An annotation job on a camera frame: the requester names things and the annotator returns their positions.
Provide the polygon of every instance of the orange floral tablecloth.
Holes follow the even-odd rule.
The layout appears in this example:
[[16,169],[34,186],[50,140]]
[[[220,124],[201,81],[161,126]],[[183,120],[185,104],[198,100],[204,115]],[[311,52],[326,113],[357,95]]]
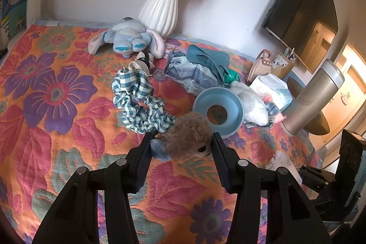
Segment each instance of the orange floral tablecloth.
[[[24,239],[32,238],[48,208],[80,166],[107,167],[136,147],[142,135],[118,127],[111,81],[133,60],[102,46],[95,56],[88,41],[99,29],[33,25],[19,40],[0,72],[0,206]],[[187,48],[191,42],[169,39]],[[202,47],[212,46],[195,43]],[[231,68],[242,80],[251,62],[231,53]],[[166,59],[154,62],[154,94],[167,111],[180,116],[195,97],[163,73]],[[225,140],[241,158],[264,166],[276,150],[294,164],[317,166],[319,158],[305,132],[289,138],[279,125],[270,131],[246,129]],[[101,243],[107,243],[103,193],[98,195]],[[151,162],[146,183],[130,196],[141,243],[224,243],[235,195],[219,183],[213,159]],[[266,199],[262,198],[259,243],[265,242]]]

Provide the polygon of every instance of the pink handbag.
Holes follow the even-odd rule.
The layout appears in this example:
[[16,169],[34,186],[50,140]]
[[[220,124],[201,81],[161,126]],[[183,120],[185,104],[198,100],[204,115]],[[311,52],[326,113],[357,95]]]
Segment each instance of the pink handbag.
[[262,50],[257,56],[252,68],[250,69],[247,84],[250,85],[257,76],[264,76],[271,73],[272,53],[266,49]]

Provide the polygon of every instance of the white ceramic vase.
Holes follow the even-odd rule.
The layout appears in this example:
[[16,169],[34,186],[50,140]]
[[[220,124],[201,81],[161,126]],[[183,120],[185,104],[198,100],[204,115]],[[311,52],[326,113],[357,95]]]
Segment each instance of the white ceramic vase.
[[146,27],[166,38],[177,24],[178,0],[147,0],[138,19]]

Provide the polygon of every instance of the pen holder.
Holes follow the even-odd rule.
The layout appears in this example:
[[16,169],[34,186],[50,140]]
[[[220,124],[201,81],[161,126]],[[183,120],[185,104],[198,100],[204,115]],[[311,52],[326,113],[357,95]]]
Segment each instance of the pen holder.
[[272,74],[281,80],[290,73],[295,64],[290,61],[283,53],[278,53],[272,63]]

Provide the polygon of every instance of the black tv screen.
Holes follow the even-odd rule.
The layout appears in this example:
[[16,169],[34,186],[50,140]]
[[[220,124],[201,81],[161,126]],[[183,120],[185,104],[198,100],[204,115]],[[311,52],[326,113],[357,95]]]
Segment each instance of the black tv screen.
[[278,38],[311,72],[317,69],[338,30],[333,0],[276,0],[263,28]]

